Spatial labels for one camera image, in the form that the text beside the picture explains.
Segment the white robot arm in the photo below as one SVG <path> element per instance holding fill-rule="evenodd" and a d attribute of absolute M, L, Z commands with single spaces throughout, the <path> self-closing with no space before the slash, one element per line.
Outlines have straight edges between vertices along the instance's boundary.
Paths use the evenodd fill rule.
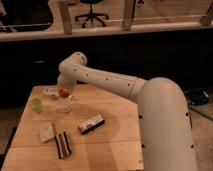
<path fill-rule="evenodd" d="M 89 68 L 87 57 L 75 52 L 60 62 L 58 84 L 69 88 L 78 81 L 137 105 L 144 171 L 198 171 L 188 104 L 177 83 Z"/>

